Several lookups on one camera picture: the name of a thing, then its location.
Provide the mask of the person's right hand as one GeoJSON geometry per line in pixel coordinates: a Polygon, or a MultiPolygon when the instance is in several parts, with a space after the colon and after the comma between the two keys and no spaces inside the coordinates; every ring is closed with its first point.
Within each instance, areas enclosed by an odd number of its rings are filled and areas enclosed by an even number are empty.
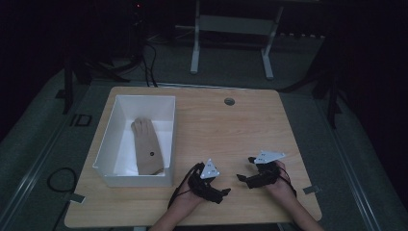
{"type": "Polygon", "coordinates": [[[288,201],[293,201],[296,199],[296,195],[293,192],[285,165],[280,161],[276,161],[276,164],[280,169],[280,176],[275,183],[266,185],[266,190],[277,202],[287,203],[288,201]]]}

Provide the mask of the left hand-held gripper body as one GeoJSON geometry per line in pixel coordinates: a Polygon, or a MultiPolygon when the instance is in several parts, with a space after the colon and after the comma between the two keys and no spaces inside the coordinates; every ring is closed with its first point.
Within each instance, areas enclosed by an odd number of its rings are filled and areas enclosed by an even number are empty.
{"type": "Polygon", "coordinates": [[[207,201],[219,204],[225,196],[225,190],[218,190],[211,186],[211,182],[220,175],[212,159],[206,163],[196,164],[190,172],[188,185],[191,191],[207,201]]]}

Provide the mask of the black tripod stand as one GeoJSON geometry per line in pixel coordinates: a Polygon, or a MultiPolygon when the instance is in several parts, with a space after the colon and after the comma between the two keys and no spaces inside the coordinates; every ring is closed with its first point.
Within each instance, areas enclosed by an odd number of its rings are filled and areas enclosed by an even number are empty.
{"type": "Polygon", "coordinates": [[[93,60],[90,55],[78,51],[67,53],[64,56],[64,87],[56,94],[57,98],[64,101],[63,114],[67,115],[74,103],[74,78],[77,78],[80,84],[89,85],[92,81],[91,73],[98,72],[105,78],[129,83],[129,80],[120,77],[119,73],[136,67],[140,62],[141,59],[132,58],[128,64],[108,68],[105,64],[93,60]]]}

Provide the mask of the dark device with red light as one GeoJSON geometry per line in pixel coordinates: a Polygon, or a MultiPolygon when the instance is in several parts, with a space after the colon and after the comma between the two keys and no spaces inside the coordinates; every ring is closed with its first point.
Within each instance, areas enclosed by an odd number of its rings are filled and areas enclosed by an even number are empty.
{"type": "Polygon", "coordinates": [[[144,3],[141,0],[131,0],[132,20],[135,27],[144,22],[144,3]]]}

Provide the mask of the white storage box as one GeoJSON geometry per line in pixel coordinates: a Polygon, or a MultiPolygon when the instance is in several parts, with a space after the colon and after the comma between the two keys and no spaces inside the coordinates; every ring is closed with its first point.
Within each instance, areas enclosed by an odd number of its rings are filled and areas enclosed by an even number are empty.
{"type": "Polygon", "coordinates": [[[109,187],[171,187],[174,172],[175,117],[175,96],[115,96],[92,167],[109,187]],[[156,175],[139,175],[135,135],[131,129],[131,123],[139,117],[152,121],[162,151],[164,169],[156,175]]]}

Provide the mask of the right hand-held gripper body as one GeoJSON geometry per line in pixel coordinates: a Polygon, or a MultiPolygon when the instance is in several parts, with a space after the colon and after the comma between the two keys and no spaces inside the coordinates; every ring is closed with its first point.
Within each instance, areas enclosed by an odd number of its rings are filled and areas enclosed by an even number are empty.
{"type": "Polygon", "coordinates": [[[280,176],[280,169],[276,161],[285,157],[284,153],[262,150],[256,158],[254,164],[258,169],[258,174],[248,177],[245,182],[249,189],[260,188],[273,184],[280,176]]]}

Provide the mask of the beige glove with dark dot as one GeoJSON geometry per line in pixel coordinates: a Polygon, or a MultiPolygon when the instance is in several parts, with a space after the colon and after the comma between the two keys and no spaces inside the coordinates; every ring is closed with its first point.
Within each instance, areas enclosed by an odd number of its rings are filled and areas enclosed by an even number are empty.
{"type": "Polygon", "coordinates": [[[136,118],[131,124],[135,137],[136,164],[139,175],[154,175],[164,168],[164,159],[156,131],[150,119],[136,118]]]}

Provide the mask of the person's left hand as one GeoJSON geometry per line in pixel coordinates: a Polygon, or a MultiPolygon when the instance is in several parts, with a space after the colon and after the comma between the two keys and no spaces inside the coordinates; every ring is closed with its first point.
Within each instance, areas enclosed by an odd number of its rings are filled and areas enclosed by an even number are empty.
{"type": "Polygon", "coordinates": [[[195,195],[191,190],[182,190],[179,192],[170,208],[177,213],[189,215],[204,199],[195,195]]]}

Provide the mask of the white metal desk frame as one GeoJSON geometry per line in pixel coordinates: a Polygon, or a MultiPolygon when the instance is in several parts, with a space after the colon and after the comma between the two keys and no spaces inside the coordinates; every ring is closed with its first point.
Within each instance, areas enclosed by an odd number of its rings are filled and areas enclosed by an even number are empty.
{"type": "Polygon", "coordinates": [[[268,80],[272,80],[274,78],[269,53],[276,37],[280,19],[284,11],[283,6],[279,6],[277,8],[275,17],[273,19],[258,19],[202,14],[200,7],[203,0],[194,1],[194,25],[191,27],[193,30],[193,47],[191,54],[190,74],[198,73],[200,58],[200,33],[204,31],[266,36],[268,38],[268,42],[260,50],[261,58],[266,78],[268,80]]]}

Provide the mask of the black stand with long legs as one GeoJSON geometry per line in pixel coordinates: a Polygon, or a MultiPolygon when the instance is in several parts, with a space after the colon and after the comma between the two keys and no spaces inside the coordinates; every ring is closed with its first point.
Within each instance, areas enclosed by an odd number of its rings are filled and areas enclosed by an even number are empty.
{"type": "Polygon", "coordinates": [[[333,32],[324,37],[317,55],[314,57],[305,76],[298,82],[279,89],[279,92],[292,92],[312,82],[316,85],[312,90],[314,99],[328,96],[327,121],[332,129],[336,128],[336,113],[338,110],[338,80],[340,74],[339,41],[333,32]]]}

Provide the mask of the black rectangular floor frame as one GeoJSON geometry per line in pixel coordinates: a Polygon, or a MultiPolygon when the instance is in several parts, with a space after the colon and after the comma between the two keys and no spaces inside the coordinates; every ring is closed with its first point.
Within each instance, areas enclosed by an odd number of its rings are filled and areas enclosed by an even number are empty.
{"type": "Polygon", "coordinates": [[[91,124],[91,121],[91,115],[75,114],[71,119],[69,125],[75,127],[86,127],[91,124]]]}

